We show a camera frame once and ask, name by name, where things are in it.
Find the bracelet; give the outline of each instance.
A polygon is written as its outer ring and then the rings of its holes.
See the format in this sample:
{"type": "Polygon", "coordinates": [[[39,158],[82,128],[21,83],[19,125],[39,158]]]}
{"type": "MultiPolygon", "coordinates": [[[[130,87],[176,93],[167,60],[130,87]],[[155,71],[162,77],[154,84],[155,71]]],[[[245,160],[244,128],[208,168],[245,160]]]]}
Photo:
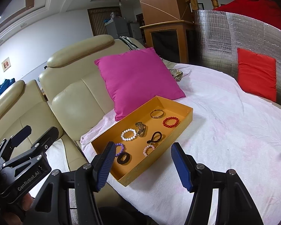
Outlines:
{"type": "Polygon", "coordinates": [[[127,153],[127,152],[122,152],[122,153],[118,156],[118,158],[117,158],[117,162],[118,162],[119,164],[121,164],[121,165],[127,163],[129,160],[130,160],[130,154],[127,153]]]}
{"type": "Polygon", "coordinates": [[[163,115],[164,115],[164,111],[163,111],[163,110],[160,110],[160,109],[154,110],[154,111],[152,111],[152,112],[150,113],[150,116],[151,116],[151,118],[153,118],[153,119],[160,119],[160,118],[163,117],[163,115]],[[161,114],[160,116],[153,117],[153,116],[152,116],[152,113],[153,113],[153,112],[157,112],[157,111],[162,112],[162,114],[161,114]]]}
{"type": "Polygon", "coordinates": [[[163,126],[167,127],[167,128],[173,128],[173,127],[176,127],[179,123],[179,118],[176,118],[176,117],[169,117],[169,118],[166,118],[164,119],[164,121],[162,122],[163,126]],[[173,125],[167,125],[166,124],[166,121],[170,120],[170,119],[175,119],[176,120],[176,123],[174,123],[173,125]]]}
{"type": "Polygon", "coordinates": [[[138,136],[143,137],[146,132],[146,125],[142,122],[135,123],[135,126],[138,127],[138,136]]]}
{"type": "Polygon", "coordinates": [[[122,132],[121,138],[122,138],[122,140],[124,140],[124,141],[131,141],[131,140],[135,139],[136,136],[137,136],[137,133],[136,133],[136,130],[135,130],[135,129],[126,129],[126,130],[124,130],[124,132],[122,132]],[[131,138],[125,138],[125,137],[124,137],[124,134],[127,133],[127,132],[129,132],[129,131],[132,131],[132,132],[134,133],[134,136],[131,137],[131,138]]]}
{"type": "Polygon", "coordinates": [[[155,132],[155,133],[153,134],[152,138],[147,141],[147,144],[157,143],[157,142],[159,142],[159,141],[161,140],[161,138],[162,138],[162,134],[161,134],[159,131],[157,131],[157,132],[155,132]],[[158,140],[153,140],[154,137],[155,137],[155,134],[160,134],[160,137],[159,137],[158,140]]]}
{"type": "Polygon", "coordinates": [[[118,156],[124,151],[125,146],[124,146],[122,143],[117,143],[117,144],[115,144],[115,145],[116,145],[116,146],[121,146],[121,147],[122,147],[121,151],[116,154],[116,157],[118,157],[118,156]]]}
{"type": "Polygon", "coordinates": [[[153,145],[148,145],[148,146],[146,146],[146,147],[144,148],[144,150],[143,150],[143,154],[145,155],[145,157],[148,155],[148,154],[147,154],[147,149],[149,149],[150,147],[151,147],[153,150],[155,149],[155,147],[154,147],[153,145]]]}

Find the screw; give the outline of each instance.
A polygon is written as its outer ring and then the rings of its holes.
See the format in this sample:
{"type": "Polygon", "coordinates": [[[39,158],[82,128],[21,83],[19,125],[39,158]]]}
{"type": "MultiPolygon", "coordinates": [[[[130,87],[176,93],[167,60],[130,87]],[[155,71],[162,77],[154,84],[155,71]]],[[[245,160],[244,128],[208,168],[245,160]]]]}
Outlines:
{"type": "Polygon", "coordinates": [[[234,169],[229,169],[228,172],[231,175],[235,175],[236,174],[236,171],[234,169]]]}
{"type": "Polygon", "coordinates": [[[83,169],[89,169],[92,165],[90,163],[85,163],[83,169]]]}
{"type": "Polygon", "coordinates": [[[59,170],[58,170],[58,169],[55,169],[55,170],[53,170],[53,171],[51,172],[51,174],[52,174],[53,176],[56,176],[57,174],[59,174],[59,170]]]}
{"type": "Polygon", "coordinates": [[[202,170],[205,168],[205,166],[201,163],[198,163],[197,166],[196,166],[199,170],[202,170]]]}

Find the magenta pillow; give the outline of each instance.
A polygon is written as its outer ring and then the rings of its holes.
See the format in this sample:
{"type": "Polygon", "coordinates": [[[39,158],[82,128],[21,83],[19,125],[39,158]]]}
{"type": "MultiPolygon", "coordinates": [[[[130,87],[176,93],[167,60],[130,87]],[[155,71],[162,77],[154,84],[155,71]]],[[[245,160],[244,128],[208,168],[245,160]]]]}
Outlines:
{"type": "Polygon", "coordinates": [[[153,48],[133,50],[95,60],[119,121],[155,96],[185,97],[153,48]]]}

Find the black hair tie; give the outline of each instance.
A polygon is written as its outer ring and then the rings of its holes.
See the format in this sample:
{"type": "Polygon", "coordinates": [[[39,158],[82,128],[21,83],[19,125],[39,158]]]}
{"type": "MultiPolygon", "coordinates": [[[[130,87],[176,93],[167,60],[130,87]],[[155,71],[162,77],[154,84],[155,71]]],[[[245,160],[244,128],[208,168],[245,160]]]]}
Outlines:
{"type": "Polygon", "coordinates": [[[119,164],[121,164],[121,165],[127,163],[129,160],[130,160],[130,154],[127,153],[127,152],[122,152],[122,153],[118,156],[118,158],[117,158],[117,162],[118,162],[119,164]]]}
{"type": "Polygon", "coordinates": [[[151,143],[157,143],[161,140],[162,138],[162,133],[160,133],[159,131],[155,132],[152,136],[152,138],[150,140],[147,141],[147,144],[151,144],[151,143]],[[160,137],[158,140],[153,140],[156,134],[160,134],[160,137]]]}

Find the cardboard box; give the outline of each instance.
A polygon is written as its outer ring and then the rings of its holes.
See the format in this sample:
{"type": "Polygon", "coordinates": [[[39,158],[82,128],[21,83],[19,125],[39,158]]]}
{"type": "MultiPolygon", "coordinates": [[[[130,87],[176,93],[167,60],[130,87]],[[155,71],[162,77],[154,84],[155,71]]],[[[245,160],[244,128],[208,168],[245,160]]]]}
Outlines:
{"type": "MultiPolygon", "coordinates": [[[[192,119],[193,109],[191,107],[156,96],[99,135],[92,141],[92,145],[97,153],[102,153],[109,141],[123,143],[125,145],[125,152],[130,154],[129,162],[121,165],[117,163],[117,158],[115,158],[110,173],[119,183],[127,186],[150,167],[174,143],[192,119]],[[159,119],[152,118],[150,113],[155,109],[163,110],[165,112],[164,116],[159,119]],[[179,118],[179,124],[174,128],[163,126],[163,120],[168,117],[179,118]],[[145,136],[142,138],[137,136],[132,141],[123,141],[121,134],[124,130],[132,128],[138,131],[138,128],[135,126],[136,122],[146,124],[145,136]],[[154,144],[155,150],[152,148],[148,149],[148,156],[145,157],[143,150],[148,145],[147,141],[152,138],[153,133],[156,131],[162,133],[162,139],[154,144]]],[[[168,125],[174,123],[175,120],[169,120],[167,122],[168,125]]],[[[126,138],[130,138],[131,136],[133,136],[131,131],[125,134],[126,138]]],[[[157,140],[159,137],[160,135],[156,134],[154,140],[157,140]]]]}

